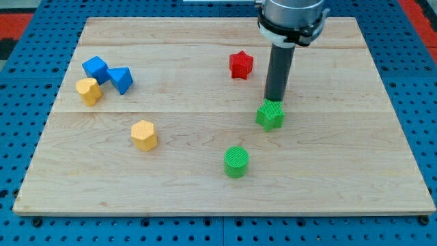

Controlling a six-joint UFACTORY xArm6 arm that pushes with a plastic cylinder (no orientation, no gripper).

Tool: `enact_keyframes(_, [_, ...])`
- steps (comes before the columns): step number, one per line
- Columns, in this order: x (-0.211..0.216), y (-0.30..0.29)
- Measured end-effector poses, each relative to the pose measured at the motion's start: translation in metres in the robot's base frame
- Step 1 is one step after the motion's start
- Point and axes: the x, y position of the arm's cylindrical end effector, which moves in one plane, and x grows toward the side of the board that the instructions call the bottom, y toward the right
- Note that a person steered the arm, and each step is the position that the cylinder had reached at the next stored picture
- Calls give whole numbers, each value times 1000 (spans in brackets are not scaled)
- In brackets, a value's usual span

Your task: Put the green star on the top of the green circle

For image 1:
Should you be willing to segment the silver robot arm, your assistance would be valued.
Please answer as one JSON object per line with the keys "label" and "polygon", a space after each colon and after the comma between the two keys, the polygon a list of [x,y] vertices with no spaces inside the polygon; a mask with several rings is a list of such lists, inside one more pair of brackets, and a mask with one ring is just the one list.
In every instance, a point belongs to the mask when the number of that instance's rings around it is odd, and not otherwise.
{"label": "silver robot arm", "polygon": [[264,0],[257,24],[263,37],[278,47],[309,46],[321,34],[329,12],[324,0]]}

